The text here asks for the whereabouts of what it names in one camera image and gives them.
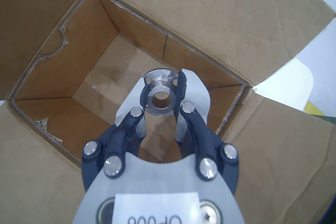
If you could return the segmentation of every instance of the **corrugated cardboard edge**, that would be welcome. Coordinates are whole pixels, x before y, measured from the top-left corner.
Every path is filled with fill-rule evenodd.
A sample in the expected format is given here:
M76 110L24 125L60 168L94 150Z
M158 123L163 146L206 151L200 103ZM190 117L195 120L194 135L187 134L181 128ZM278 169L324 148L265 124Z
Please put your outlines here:
M65 32L66 32L66 22L71 18L71 16L75 13L75 11L79 8L79 6L84 2L85 0L80 0L78 2L78 4L74 7L74 9L69 13L69 15L66 17L66 19L62 22L62 24L59 27L59 31L62 33L63 35L63 41L60 45L60 47L54 51L53 53L49 54L49 55L37 55L37 58L35 59L34 63L31 64L30 68L28 69L28 71L25 73L24 77L22 78L21 82L19 83L19 85L16 87L14 93L12 94L12 99L11 99L11 104L13 106L13 108L18 111L18 113L24 117L34 128L36 128L38 131L40 131L46 138L49 139L49 141L55 145L57 145L57 147L59 147L62 151L64 151L65 153L67 153L72 159L74 159L77 163L81 163L81 161L79 160L79 158L76 158L74 155L72 155L66 148L64 148L61 143L57 140L55 140L55 138L53 136L51 136L49 133L47 133L45 131L45 129L41 128L39 125L37 125L34 121L32 121L22 110L20 110L16 103L15 103L15 96L17 95L17 93L19 92L20 88L22 87L22 85L24 84L24 81L27 79L27 77L29 76L29 74L32 72L32 70L34 69L34 67L39 64L40 62L56 55L57 53L59 53L65 45L68 44L68 41L66 40L65 37ZM230 75L231 77L233 77L234 79L236 79L237 81L239 81L240 83L242 83L241 89L238 93L238 95L235 97L233 103L231 104L228 112L226 113L226 115L224 116L219 128L216 131L216 134L218 134L222 128L224 127L225 123L227 122L229 116L231 115L235 105L237 104L240 96L242 95L246 84L245 82L240 79L239 77L235 76L234 74L232 74L230 71L228 71L226 68L224 68L223 66L221 66L220 64L218 64L217 62L215 62L214 60L212 60L211 58L205 56L203 53L201 53L200 51L198 51L197 49L193 48L192 46L190 46L189 44L185 43L184 41L182 41L181 39L177 38L176 36L174 36L173 34L170 34L169 32L166 32L165 30L163 30L162 28L160 28L159 26L155 25L154 23L152 23L150 20L144 18L143 16L141 16L140 14L136 13L135 11L133 11L132 9L128 8L127 6L125 6L124 4L122 4L121 2L117 1L117 0L110 0L112 1L114 4L116 4L118 7L127 10L129 13L135 15L136 17L140 18L141 20L145 21L146 23L148 23L149 25L151 25L152 27L156 28L157 30L159 30L160 32L162 32L163 34L171 37L172 39L176 40L177 42L179 42L180 44L184 45L185 47L187 47L189 50L195 52L196 54L200 55L201 57L203 57L204 59L206 59L207 61L211 62L214 66L218 67L219 69L221 69L222 71L224 71L226 74Z
M232 142L236 137L240 134L242 130L244 130L245 126L248 124L248 121L253 117L253 115L258 110L258 107L262 104L263 101L269 100L267 98L262 97L261 95L256 94L253 90L250 90L247 97L244 100L244 103L246 103L241 111L239 112L239 115L233 120L233 123L230 125L231 133L226 133L225 136L222 138L225 142ZM320 171L323 169L323 167L326 164L327 161L327 154L330 149L331 145L331 138L332 138L332 132L335 131L335 128L333 125L331 125L329 136L328 136L328 144L325 150L323 161L317 165L317 167L314 169L314 171L309 176L309 180L305 184L304 188L299 191L294 198L286 205L282 213L277 217L277 219L274 221L274 223L282 223L284 218L287 215L287 212L289 209L299 200L299 198L304 194L306 189L309 188L310 184L314 180L314 178L320 173Z
M165 35L169 36L170 38L174 39L175 41L179 42L180 44L182 44L183 46L185 46L186 48L188 48L190 51L192 51L192 52L198 54L199 56L203 57L204 59L206 59L207 61L209 61L211 64L213 64L214 66L216 66L220 70L224 71L226 74L228 74L229 76L231 76L232 78L234 78L235 80L239 81L242 84L241 89L240 89L238 95L236 96L236 98L234 99L233 103L230 106L230 109L228 110L227 114L224 116L224 118L223 118L223 120L222 120L219 128L215 131L215 133L218 134L222 130L222 128L224 127L224 125L227 122L228 118L230 117L230 115L231 115L231 113L232 113L235 105L237 104L240 96L242 95L242 93L243 93L243 91L244 91L244 89L246 87L245 81L243 81L238 76L234 75L232 72L230 72L228 69L224 68L222 65L220 65L216 61L212 60L210 57L204 55L202 52L198 51L197 49L195 49L191 45L189 45L186 42L182 41L181 39L179 39L175 35L173 35L173 34L167 32L167 31L163 30L162 28L160 28L159 26L157 26L156 24L154 24L152 21L146 19L145 17L143 17L139 13L135 12L134 10L132 10L129 7L127 7L123 3L119 2L118 0L110 0L110 1L112 1L119 8L127 10L129 13L131 13L134 16L136 16L136 17L140 18L141 20L145 21L147 24L149 24L152 27L156 28L158 31L162 32L163 34L165 34Z
M72 11L69 13L69 15L66 17L66 19L62 22L62 24L59 27L59 31L62 33L63 35L63 41L61 43L61 45L58 47L58 49L56 51L54 51L53 53L49 54L49 55L37 55L37 57L35 56L35 61L33 64L31 64L29 70L25 73L24 77L22 78L21 82L19 83L19 85L16 87L14 93L12 94L12 99L11 99L11 104L13 106L13 108L26 120L28 121L35 129L37 129L39 132L41 132L41 134L43 136L45 136L51 143L55 144L58 148L60 148L63 152L65 152L68 156L70 156L73 160L75 160L78 164L81 164L81 161L79 160L79 158L76 158L72 153L70 153L66 148L64 148L61 143L56 140L51 134L49 134L43 127L41 127L40 125L38 125L35 121L32 121L22 110L20 110L16 103L15 103L15 96L17 95L17 93L19 92L20 88L22 87L22 85L24 84L24 81L27 79L27 77L29 76L29 74L32 72L32 70L34 69L34 67L39 64L41 61L44 61L54 55L56 55L57 53L59 53L60 51L62 51L62 49L64 48L65 45L68 44L68 41L66 40L65 37L65 30L66 30L66 22L71 18L71 16L75 13L75 11L79 8L79 6L84 2L85 0L80 0L79 3L74 7L74 9L72 9Z

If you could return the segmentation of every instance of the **metal bolt head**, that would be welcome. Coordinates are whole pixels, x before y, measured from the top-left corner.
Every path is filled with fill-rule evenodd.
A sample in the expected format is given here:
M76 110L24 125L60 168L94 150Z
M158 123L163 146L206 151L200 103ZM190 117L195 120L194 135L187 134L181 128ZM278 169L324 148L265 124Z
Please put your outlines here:
M193 104L191 104L191 103L184 103L182 105L182 110L185 113L192 113L195 110L195 106Z
M125 116L126 116L125 114L122 114L122 115L119 115L117 117L117 120L116 120L117 126L119 126L121 124L121 122L124 120Z
M108 177L113 177L119 173L122 166L121 158L118 156L110 156L104 162L104 173Z
M238 155L237 149L231 144L226 144L224 146L224 153L230 159L235 159Z
M199 205L201 207L202 222L204 224L221 223L221 215L212 202L204 200L200 201Z
M199 170L204 177L209 180L216 177L217 165L211 158L203 158L199 164Z
M132 107L131 108L131 115L133 117L139 117L142 112L143 112L143 110L141 109L141 107Z
M98 144L96 141L89 141L84 146L84 154L86 154L87 156L90 156L97 151L97 148L98 148Z

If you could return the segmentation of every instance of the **screw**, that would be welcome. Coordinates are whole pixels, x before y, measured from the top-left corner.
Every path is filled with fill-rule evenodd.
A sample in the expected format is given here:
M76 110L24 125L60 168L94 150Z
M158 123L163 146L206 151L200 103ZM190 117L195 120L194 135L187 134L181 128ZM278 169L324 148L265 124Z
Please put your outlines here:
M141 107L132 107L131 108L131 115L133 117L139 117L142 112L143 112L143 110L141 109Z
M98 148L97 142L92 140L85 144L83 151L84 154L90 156L97 151L97 148Z
M201 207L202 221L204 224L219 224L221 223L221 215L214 203L203 200L199 203Z
M185 113L192 113L195 110L195 106L193 104L191 104L191 103L184 103L182 105L182 110Z
M119 126L121 124L121 122L124 120L125 116L126 116L125 114L122 114L122 115L119 115L117 117L117 120L116 120L117 126Z
M104 173L109 178L117 175L123 163L118 156L110 156L104 163Z
M230 159L235 159L238 156L237 149L231 144L226 144L224 146L224 153Z
M199 163L200 173L209 180L216 177L217 165L211 158L203 158Z

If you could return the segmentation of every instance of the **stainless steel part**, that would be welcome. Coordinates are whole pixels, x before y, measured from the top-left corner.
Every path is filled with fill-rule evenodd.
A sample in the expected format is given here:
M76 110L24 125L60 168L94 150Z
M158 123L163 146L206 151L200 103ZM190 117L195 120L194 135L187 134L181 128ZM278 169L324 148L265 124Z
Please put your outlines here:
M182 109L185 113L192 113L195 110L195 106L192 103L184 103Z
M199 203L202 213L203 224L221 224L222 218L217 206L209 200L202 200Z
M154 164L126 152L121 177L109 179L101 170L86 192L72 224L95 223L97 209L116 194L163 194L197 192L200 200L211 200L221 210L222 223L241 224L244 219L221 175L211 182L195 172L195 154L169 164Z
M144 78L146 79L146 82L150 81L148 84L149 93L147 96L148 108L146 108L145 111L155 116L172 115L176 103L176 86L173 82L178 78L178 74L169 69L154 69L145 74ZM169 99L166 99L167 105L164 107L158 107L155 105L155 102L153 102L156 93L159 92L168 94L167 98Z
M89 156L96 152L98 144L96 141L89 141L84 146L84 153Z
M122 167L123 163L118 156L110 156L104 162L104 173L108 177L113 177L117 175Z
M199 170L204 177L209 180L216 177L217 165L211 158L203 158L199 164Z
M138 117L138 116L141 115L142 111L143 110L141 109L141 107L132 107L131 108L131 115L133 117Z
M119 126L120 124L121 124L121 122L124 120L124 118L125 118L125 114L122 114L122 115L119 115L117 118L116 118L116 126Z
M224 146L224 153L231 159L235 159L238 155L237 149L231 144L226 144Z

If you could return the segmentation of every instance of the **white floor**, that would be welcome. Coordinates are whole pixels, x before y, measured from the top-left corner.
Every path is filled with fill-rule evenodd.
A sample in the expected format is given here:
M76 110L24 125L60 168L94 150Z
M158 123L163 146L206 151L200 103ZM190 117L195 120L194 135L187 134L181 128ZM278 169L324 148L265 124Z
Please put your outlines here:
M336 0L324 1L336 10ZM310 100L325 115L336 116L336 19L256 89L260 95L298 110Z

